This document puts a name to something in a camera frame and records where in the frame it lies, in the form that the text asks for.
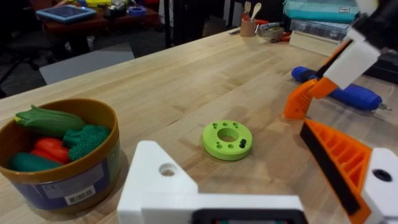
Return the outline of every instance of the blue handle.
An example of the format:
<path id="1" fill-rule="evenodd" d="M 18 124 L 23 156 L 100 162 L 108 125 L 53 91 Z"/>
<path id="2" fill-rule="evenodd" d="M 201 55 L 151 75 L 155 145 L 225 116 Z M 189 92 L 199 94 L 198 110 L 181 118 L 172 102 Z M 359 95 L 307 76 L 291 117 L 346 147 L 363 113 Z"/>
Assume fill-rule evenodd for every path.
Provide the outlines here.
<path id="1" fill-rule="evenodd" d="M 305 67 L 297 67 L 293 69 L 292 76 L 299 82 L 306 82 L 316 78 L 315 73 L 316 71 L 314 70 Z M 367 88 L 355 84 L 351 84 L 344 90 L 338 88 L 331 92 L 329 96 L 361 110 L 376 110 L 379 104 L 382 103 L 382 99 L 379 95 Z"/>

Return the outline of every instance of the blue tape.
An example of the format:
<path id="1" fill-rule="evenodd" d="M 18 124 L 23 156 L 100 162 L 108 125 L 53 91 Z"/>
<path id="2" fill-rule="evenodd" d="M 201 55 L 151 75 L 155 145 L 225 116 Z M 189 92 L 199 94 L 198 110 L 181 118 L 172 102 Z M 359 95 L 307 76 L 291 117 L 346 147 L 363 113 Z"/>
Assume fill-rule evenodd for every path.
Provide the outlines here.
<path id="1" fill-rule="evenodd" d="M 129 7 L 130 16 L 143 16 L 147 14 L 147 9 L 144 7 Z"/>

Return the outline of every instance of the desk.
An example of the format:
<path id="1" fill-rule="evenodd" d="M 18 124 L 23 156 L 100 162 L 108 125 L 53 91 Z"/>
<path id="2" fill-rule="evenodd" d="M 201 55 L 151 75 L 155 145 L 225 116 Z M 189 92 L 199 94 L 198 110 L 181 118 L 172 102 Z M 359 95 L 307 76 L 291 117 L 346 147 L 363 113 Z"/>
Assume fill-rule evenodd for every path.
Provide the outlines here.
<path id="1" fill-rule="evenodd" d="M 30 0 L 32 8 L 37 11 L 53 7 L 51 0 Z M 107 27 L 121 26 L 140 20 L 156 21 L 159 19 L 157 12 L 147 8 L 147 14 L 144 16 L 126 16 L 119 17 L 114 21 L 108 21 L 104 18 L 102 9 L 96 9 L 97 14 L 94 18 L 76 22 L 72 24 L 62 24 L 55 21 L 46 21 L 45 29 L 51 34 L 55 34 L 60 37 L 67 37 L 70 41 L 71 48 L 74 52 L 87 53 L 89 52 L 88 44 L 85 39 L 86 35 L 90 35 L 97 30 L 105 29 Z"/>
<path id="2" fill-rule="evenodd" d="M 0 126 L 30 104 L 93 98 L 118 115 L 121 177 L 91 210 L 62 216 L 30 208 L 0 177 L 0 223 L 117 223 L 116 206 L 139 141 L 157 141 L 206 193 L 299 195 L 310 223 L 342 223 L 344 213 L 309 150 L 299 138 L 302 121 L 282 118 L 298 83 L 290 71 L 318 69 L 326 57 L 287 43 L 227 32 L 87 73 L 0 100 Z M 308 117 L 364 142 L 398 152 L 398 91 L 369 77 L 357 84 L 380 94 L 393 111 L 360 113 L 329 98 L 313 100 Z M 254 147 L 247 158 L 219 161 L 199 145 L 203 128 L 232 119 L 247 126 Z"/>

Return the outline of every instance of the toy red pepper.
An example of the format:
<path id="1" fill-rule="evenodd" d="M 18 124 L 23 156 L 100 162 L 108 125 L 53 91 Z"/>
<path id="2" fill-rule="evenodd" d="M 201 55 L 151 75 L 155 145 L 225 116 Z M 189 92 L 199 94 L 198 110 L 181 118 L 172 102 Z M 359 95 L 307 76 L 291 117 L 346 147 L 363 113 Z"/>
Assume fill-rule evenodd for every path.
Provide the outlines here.
<path id="1" fill-rule="evenodd" d="M 41 138 L 35 144 L 32 154 L 42 156 L 61 164 L 70 162 L 69 149 L 62 146 L 62 141 L 55 138 Z"/>

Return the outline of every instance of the barcode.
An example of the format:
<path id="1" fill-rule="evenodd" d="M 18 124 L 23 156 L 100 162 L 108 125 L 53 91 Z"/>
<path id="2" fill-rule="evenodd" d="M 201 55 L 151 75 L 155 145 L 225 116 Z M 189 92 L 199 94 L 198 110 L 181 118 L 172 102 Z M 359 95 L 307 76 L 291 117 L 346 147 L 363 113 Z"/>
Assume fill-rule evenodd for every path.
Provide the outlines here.
<path id="1" fill-rule="evenodd" d="M 91 185 L 84 190 L 81 190 L 77 193 L 66 196 L 65 200 L 67 201 L 68 205 L 73 205 L 74 203 L 81 202 L 82 200 L 87 199 L 94 194 L 95 194 L 95 189 L 94 189 L 94 186 Z"/>

